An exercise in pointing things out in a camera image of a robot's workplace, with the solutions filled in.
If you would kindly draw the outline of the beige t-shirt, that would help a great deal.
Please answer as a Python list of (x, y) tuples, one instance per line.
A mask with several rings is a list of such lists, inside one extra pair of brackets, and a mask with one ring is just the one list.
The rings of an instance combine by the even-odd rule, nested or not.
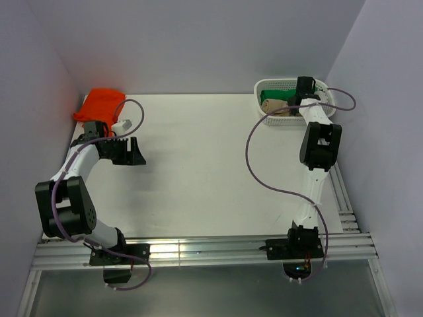
[(268, 98), (262, 101), (260, 108), (265, 114), (274, 112), (273, 116), (279, 116), (279, 117), (300, 116), (300, 113), (297, 109), (290, 110), (288, 109), (288, 106), (289, 104), (285, 100)]

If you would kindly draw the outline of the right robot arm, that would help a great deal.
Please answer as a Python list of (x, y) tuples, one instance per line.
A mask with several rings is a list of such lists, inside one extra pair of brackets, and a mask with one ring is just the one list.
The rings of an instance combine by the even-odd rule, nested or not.
[(342, 128), (332, 123), (319, 104), (322, 93), (316, 91), (316, 80), (312, 77), (298, 77), (295, 95), (288, 100), (291, 110), (300, 114), (307, 128), (299, 151), (300, 163), (305, 166), (301, 195), (305, 201), (300, 205), (288, 230), (286, 250), (289, 255), (299, 258), (322, 258), (324, 250), (319, 238), (319, 213), (324, 182), (338, 156)]

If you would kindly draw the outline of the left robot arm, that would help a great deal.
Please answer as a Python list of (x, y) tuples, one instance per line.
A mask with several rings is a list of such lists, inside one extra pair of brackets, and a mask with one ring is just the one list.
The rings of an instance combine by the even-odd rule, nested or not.
[(93, 254), (94, 265), (137, 264), (149, 259), (149, 245), (128, 244), (122, 231), (100, 221), (85, 182), (100, 160), (117, 166), (143, 166), (130, 120), (108, 128), (104, 122), (84, 124), (83, 133), (70, 145), (59, 172), (35, 187), (36, 202), (44, 234), (72, 243), (83, 242)]

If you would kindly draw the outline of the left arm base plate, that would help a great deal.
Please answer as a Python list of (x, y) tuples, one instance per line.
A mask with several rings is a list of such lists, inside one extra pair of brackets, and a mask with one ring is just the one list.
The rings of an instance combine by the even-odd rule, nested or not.
[(116, 254), (104, 250), (94, 250), (89, 259), (90, 266), (144, 265), (149, 261), (150, 245), (145, 243), (127, 244)]

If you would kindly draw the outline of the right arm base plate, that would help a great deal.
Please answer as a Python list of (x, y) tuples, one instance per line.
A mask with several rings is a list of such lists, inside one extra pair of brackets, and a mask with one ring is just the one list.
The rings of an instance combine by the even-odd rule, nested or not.
[(306, 258), (319, 259), (324, 256), (320, 242), (307, 246), (302, 243), (288, 242), (287, 238), (265, 240), (265, 245), (259, 250), (266, 252), (267, 260), (305, 260)]

